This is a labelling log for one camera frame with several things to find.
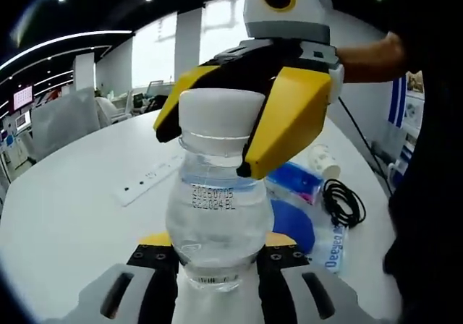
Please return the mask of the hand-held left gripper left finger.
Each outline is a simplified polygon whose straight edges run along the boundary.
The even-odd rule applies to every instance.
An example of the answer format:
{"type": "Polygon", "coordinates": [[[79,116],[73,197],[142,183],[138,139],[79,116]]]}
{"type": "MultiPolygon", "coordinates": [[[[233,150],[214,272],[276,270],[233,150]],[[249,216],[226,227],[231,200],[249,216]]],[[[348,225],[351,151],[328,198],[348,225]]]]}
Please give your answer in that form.
{"type": "Polygon", "coordinates": [[[68,323],[171,323],[179,258],[166,232],[141,239],[125,264],[111,266],[79,294],[68,323]]]}

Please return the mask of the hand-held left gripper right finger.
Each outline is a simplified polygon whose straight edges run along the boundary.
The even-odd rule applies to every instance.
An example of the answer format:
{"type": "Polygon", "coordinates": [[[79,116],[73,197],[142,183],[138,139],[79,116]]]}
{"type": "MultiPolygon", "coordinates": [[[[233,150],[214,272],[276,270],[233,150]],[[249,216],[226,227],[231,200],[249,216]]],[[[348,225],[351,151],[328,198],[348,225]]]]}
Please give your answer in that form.
{"type": "Polygon", "coordinates": [[[308,260],[284,234],[267,234],[258,254],[258,294],[265,323],[361,323],[357,293],[308,260]]]}

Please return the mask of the person's right hand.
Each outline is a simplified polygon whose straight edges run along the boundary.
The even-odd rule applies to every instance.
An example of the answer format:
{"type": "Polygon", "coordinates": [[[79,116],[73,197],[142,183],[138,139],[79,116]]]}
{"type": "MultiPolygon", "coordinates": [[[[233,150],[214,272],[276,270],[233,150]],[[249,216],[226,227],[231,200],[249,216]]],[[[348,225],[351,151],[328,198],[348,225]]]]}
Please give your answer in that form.
{"type": "Polygon", "coordinates": [[[337,48],[336,54],[344,66],[344,83],[388,82],[407,71],[403,41],[392,32],[366,46],[337,48]]]}

